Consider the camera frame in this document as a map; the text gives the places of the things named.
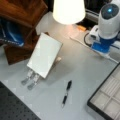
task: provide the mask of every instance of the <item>gray table surface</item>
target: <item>gray table surface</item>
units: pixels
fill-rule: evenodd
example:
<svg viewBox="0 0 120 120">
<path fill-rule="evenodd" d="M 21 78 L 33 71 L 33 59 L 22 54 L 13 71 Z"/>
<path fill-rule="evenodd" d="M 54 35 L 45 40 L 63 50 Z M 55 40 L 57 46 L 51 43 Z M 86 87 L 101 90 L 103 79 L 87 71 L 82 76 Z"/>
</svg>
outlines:
<svg viewBox="0 0 120 120">
<path fill-rule="evenodd" d="M 42 120 L 103 120 L 86 103 L 116 64 L 78 42 L 64 38 L 60 34 L 61 28 L 63 26 L 54 21 L 52 13 L 46 14 L 36 28 L 38 34 L 48 31 L 50 36 L 63 43 L 59 52 L 62 61 L 51 70 L 45 80 L 39 81 L 29 91 L 27 86 L 21 85 L 21 80 L 25 79 L 28 72 L 28 60 L 9 66 L 4 49 L 0 47 L 0 81 Z M 62 108 L 61 103 L 69 80 L 73 84 L 67 103 Z"/>
</svg>

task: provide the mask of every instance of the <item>cable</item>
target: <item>cable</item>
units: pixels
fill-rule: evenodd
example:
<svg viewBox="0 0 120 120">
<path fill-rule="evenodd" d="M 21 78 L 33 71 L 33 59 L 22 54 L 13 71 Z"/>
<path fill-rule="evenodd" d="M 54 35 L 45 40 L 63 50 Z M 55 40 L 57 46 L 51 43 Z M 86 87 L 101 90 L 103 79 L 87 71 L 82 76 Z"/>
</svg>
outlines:
<svg viewBox="0 0 120 120">
<path fill-rule="evenodd" d="M 71 39 L 71 40 L 74 40 L 74 41 L 77 41 L 77 42 L 79 42 L 80 44 L 82 44 L 83 46 L 89 48 L 87 45 L 85 45 L 82 41 L 80 41 L 80 40 L 77 39 L 77 38 L 72 38 L 72 37 L 70 37 L 70 39 Z"/>
<path fill-rule="evenodd" d="M 117 60 L 115 60 L 114 58 L 112 58 L 109 54 L 104 54 L 104 53 L 100 53 L 98 51 L 95 51 L 96 53 L 98 53 L 100 56 L 108 59 L 108 60 L 111 60 L 112 62 L 115 62 L 116 64 L 118 64 L 119 62 Z"/>
<path fill-rule="evenodd" d="M 117 41 L 120 42 L 120 38 L 118 38 L 119 34 L 120 34 L 120 31 L 118 32 L 118 35 L 117 35 Z"/>
<path fill-rule="evenodd" d="M 116 49 L 120 49 L 119 47 L 117 47 L 117 46 L 114 46 L 114 45 L 111 45 L 111 47 L 114 47 L 114 48 L 116 48 Z"/>
<path fill-rule="evenodd" d="M 97 17 L 99 16 L 99 14 L 97 14 L 97 13 L 95 13 L 95 12 L 91 11 L 91 10 L 88 10 L 88 9 L 85 9 L 85 10 L 86 10 L 86 12 L 87 12 L 87 13 L 94 14 L 94 15 L 96 15 Z"/>
<path fill-rule="evenodd" d="M 85 43 L 88 47 L 91 47 L 92 44 L 89 44 L 89 43 L 86 42 L 86 37 L 87 37 L 87 35 L 89 35 L 89 33 L 87 33 L 87 34 L 84 36 L 84 43 Z"/>
</svg>

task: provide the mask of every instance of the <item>pen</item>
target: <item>pen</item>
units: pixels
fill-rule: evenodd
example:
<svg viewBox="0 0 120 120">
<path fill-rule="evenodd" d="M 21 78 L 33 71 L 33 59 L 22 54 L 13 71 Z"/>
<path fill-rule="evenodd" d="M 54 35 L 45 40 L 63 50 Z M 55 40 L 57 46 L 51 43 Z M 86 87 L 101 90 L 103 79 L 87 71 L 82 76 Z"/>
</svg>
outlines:
<svg viewBox="0 0 120 120">
<path fill-rule="evenodd" d="M 68 97 L 68 92 L 69 92 L 69 90 L 70 90 L 70 88 L 71 88 L 71 85 L 72 85 L 72 80 L 70 80 L 70 81 L 68 82 L 68 84 L 67 84 L 66 94 L 65 94 L 65 96 L 64 96 L 64 98 L 63 98 L 63 101 L 62 101 L 62 108 L 64 107 L 64 105 L 65 105 L 65 103 L 66 103 L 66 100 L 67 100 L 67 97 Z"/>
</svg>

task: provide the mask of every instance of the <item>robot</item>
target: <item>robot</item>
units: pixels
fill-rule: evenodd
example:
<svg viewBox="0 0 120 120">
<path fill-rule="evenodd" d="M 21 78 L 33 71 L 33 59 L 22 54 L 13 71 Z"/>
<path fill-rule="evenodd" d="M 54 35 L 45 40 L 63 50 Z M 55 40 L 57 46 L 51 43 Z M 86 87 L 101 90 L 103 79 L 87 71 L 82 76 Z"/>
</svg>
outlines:
<svg viewBox="0 0 120 120">
<path fill-rule="evenodd" d="M 120 49 L 120 1 L 113 0 L 104 5 L 100 11 L 98 25 L 90 31 L 93 38 L 91 49 L 108 56 L 111 47 Z"/>
</svg>

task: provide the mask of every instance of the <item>light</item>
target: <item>light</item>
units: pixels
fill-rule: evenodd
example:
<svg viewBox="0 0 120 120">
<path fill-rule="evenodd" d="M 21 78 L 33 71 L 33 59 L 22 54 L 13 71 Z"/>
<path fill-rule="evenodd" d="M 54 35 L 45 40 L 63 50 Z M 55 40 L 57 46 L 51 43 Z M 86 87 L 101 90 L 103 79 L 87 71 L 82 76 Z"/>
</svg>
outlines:
<svg viewBox="0 0 120 120">
<path fill-rule="evenodd" d="M 63 34 L 68 36 L 67 38 L 71 35 L 76 36 L 79 33 L 79 30 L 72 27 L 72 24 L 82 21 L 84 17 L 84 0 L 54 0 L 53 18 L 57 22 L 67 25 L 63 31 Z"/>
<path fill-rule="evenodd" d="M 108 12 L 111 13 L 111 12 L 112 12 L 112 8 L 109 8 L 109 9 L 108 9 Z"/>
</svg>

